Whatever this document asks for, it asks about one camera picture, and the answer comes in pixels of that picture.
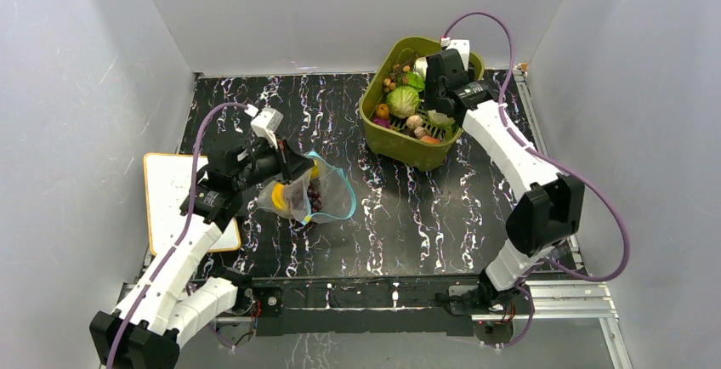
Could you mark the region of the dark red grape bunch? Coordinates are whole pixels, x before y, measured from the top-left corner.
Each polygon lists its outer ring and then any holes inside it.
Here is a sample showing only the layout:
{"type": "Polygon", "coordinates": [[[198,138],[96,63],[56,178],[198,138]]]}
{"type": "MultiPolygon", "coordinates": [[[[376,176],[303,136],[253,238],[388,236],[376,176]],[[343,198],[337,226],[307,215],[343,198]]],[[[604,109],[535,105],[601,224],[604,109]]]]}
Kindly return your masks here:
{"type": "Polygon", "coordinates": [[[321,182],[312,179],[302,191],[302,185],[295,184],[286,188],[289,207],[295,213],[317,213],[322,209],[321,182]]]}

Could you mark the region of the yellow banana bunch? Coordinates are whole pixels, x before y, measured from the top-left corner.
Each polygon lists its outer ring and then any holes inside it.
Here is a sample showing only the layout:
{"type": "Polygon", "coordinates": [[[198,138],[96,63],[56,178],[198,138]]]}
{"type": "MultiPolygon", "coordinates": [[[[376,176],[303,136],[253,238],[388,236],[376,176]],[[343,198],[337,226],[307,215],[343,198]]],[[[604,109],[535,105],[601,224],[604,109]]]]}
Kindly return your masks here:
{"type": "Polygon", "coordinates": [[[279,214],[281,214],[287,219],[303,219],[307,213],[295,213],[290,209],[286,188],[295,184],[301,184],[303,186],[302,191],[305,191],[308,183],[312,179],[319,179],[319,177],[319,162],[315,161],[315,166],[311,170],[306,172],[302,178],[297,179],[289,184],[282,184],[275,181],[272,184],[269,184],[266,188],[266,191],[270,194],[270,208],[274,211],[277,211],[279,214]]]}

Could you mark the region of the clear zip bag blue zipper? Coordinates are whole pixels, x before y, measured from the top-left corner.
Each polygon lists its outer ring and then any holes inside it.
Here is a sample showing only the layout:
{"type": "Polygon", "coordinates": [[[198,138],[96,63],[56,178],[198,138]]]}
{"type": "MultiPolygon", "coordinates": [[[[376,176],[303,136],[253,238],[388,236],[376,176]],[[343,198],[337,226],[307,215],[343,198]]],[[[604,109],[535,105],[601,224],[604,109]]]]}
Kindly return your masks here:
{"type": "MultiPolygon", "coordinates": [[[[326,224],[349,219],[356,209],[356,196],[343,170],[329,164],[315,151],[308,152],[307,156],[313,159],[314,162],[319,162],[322,209],[317,213],[307,213],[303,219],[288,220],[306,225],[309,223],[326,224]]],[[[256,201],[257,207],[265,212],[274,213],[287,219],[270,208],[270,194],[266,191],[266,188],[274,181],[270,181],[260,191],[256,201]]]]}

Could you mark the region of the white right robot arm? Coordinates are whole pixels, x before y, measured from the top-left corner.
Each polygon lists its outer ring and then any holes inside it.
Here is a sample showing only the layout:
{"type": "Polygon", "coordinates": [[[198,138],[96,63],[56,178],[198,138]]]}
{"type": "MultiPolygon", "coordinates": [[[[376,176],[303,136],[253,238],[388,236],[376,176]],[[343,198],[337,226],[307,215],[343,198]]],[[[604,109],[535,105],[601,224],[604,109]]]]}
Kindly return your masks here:
{"type": "Polygon", "coordinates": [[[436,298],[453,315],[502,312],[532,269],[578,231],[584,184],[534,156],[533,144],[505,117],[500,100],[483,81],[472,80],[466,53],[445,48],[414,67],[423,75],[424,107],[453,119],[482,146],[516,200],[505,222],[507,239],[477,286],[449,287],[436,298]]]}

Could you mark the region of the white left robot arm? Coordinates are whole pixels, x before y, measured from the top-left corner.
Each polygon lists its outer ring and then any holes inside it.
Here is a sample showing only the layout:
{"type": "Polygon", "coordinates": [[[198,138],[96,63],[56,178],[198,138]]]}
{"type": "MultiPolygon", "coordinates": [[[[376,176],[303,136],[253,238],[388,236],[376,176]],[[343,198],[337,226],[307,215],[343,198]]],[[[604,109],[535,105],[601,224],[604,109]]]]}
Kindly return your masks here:
{"type": "Polygon", "coordinates": [[[173,368],[185,344],[217,315],[247,313],[253,290],[231,274],[212,277],[188,294],[190,278],[246,206],[246,190],[269,179],[289,184],[315,166],[284,139],[213,152],[203,167],[199,152],[194,151],[189,193],[179,208],[182,231],[110,313],[100,311],[91,320],[89,331],[106,368],[173,368]]]}

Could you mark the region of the white garlic bulb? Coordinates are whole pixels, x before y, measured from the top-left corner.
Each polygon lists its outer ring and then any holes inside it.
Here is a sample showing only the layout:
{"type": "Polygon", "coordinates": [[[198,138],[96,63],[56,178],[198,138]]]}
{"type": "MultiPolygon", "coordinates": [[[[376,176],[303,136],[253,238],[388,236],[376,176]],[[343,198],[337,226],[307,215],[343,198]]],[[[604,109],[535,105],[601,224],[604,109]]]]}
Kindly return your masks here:
{"type": "Polygon", "coordinates": [[[428,63],[425,57],[419,57],[415,60],[413,67],[414,73],[424,82],[426,81],[427,69],[428,63]]]}

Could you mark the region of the green cabbage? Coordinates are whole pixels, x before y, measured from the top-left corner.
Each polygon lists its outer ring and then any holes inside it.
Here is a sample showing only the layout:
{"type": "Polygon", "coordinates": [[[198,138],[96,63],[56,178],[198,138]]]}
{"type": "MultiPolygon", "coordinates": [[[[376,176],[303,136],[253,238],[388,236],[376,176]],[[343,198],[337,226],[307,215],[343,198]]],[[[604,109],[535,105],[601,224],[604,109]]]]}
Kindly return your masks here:
{"type": "Polygon", "coordinates": [[[442,114],[436,110],[428,110],[426,115],[429,124],[433,127],[448,128],[455,124],[455,120],[452,117],[442,114]]]}
{"type": "Polygon", "coordinates": [[[419,92],[410,86],[398,87],[386,97],[389,113],[398,118],[408,118],[414,115],[420,103],[419,92]]]}

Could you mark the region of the peach fruit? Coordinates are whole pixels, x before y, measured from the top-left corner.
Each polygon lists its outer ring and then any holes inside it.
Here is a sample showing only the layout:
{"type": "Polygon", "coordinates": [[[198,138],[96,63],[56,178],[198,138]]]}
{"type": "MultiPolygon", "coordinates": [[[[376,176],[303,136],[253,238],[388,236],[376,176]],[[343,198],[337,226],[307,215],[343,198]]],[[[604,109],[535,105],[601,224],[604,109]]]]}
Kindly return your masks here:
{"type": "Polygon", "coordinates": [[[421,142],[427,143],[427,144],[440,144],[441,141],[439,139],[436,139],[430,135],[424,135],[419,139],[421,142]]]}

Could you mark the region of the olive green plastic bin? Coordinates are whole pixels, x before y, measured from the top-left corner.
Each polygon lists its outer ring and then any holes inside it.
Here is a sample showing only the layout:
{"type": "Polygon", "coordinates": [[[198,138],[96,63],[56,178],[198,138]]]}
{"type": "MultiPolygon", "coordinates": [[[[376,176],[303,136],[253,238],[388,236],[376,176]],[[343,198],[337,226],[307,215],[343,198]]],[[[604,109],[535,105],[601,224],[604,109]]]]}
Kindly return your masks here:
{"type": "MultiPolygon", "coordinates": [[[[421,171],[433,170],[444,162],[451,145],[463,133],[463,125],[455,123],[452,127],[437,128],[429,124],[423,106],[425,83],[413,70],[417,58],[426,58],[442,50],[440,42],[424,37],[403,38],[390,50],[360,100],[360,117],[364,123],[366,142],[373,153],[421,171]],[[376,106],[386,104],[387,95],[402,86],[410,86],[419,92],[421,103],[417,112],[408,118],[398,118],[391,114],[389,120],[376,118],[376,106]],[[419,139],[424,135],[439,139],[441,143],[421,142],[419,139]]],[[[491,97],[482,80],[484,70],[483,61],[470,51],[467,72],[472,81],[480,84],[480,103],[491,97]]]]}

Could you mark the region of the small orange fruit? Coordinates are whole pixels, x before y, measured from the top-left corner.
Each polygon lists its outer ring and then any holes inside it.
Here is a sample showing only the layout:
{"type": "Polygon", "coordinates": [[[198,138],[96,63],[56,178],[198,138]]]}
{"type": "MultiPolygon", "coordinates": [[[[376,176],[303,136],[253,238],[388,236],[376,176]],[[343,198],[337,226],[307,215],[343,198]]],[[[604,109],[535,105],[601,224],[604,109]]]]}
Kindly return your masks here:
{"type": "Polygon", "coordinates": [[[390,118],[389,106],[384,103],[378,104],[375,108],[374,116],[376,118],[389,120],[389,118],[390,118]]]}

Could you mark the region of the white board orange edge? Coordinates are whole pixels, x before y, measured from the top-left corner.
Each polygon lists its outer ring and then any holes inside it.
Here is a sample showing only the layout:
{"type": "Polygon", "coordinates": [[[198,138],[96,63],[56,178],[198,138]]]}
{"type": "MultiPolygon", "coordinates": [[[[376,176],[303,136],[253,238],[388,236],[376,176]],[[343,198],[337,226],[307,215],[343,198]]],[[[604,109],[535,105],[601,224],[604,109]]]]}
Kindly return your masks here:
{"type": "MultiPolygon", "coordinates": [[[[144,156],[145,196],[150,254],[156,256],[176,242],[185,227],[180,205],[190,192],[192,155],[148,153],[144,156]]],[[[193,216],[185,239],[210,227],[193,216]]],[[[231,221],[209,253],[238,250],[241,235],[237,222],[231,221]]]]}

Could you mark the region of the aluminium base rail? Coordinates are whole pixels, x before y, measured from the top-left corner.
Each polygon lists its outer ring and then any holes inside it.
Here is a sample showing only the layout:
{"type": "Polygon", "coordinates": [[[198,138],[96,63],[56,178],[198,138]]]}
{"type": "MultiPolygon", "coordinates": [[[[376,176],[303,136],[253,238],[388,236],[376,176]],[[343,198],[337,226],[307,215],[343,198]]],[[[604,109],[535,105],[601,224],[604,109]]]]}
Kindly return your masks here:
{"type": "MultiPolygon", "coordinates": [[[[390,313],[441,311],[475,321],[525,318],[530,307],[520,295],[482,309],[463,305],[476,286],[467,281],[429,277],[338,280],[255,281],[249,297],[260,301],[260,315],[286,317],[303,313],[390,313]]],[[[618,314],[605,284],[574,280],[529,281],[526,285],[541,319],[615,319],[618,314]]]]}

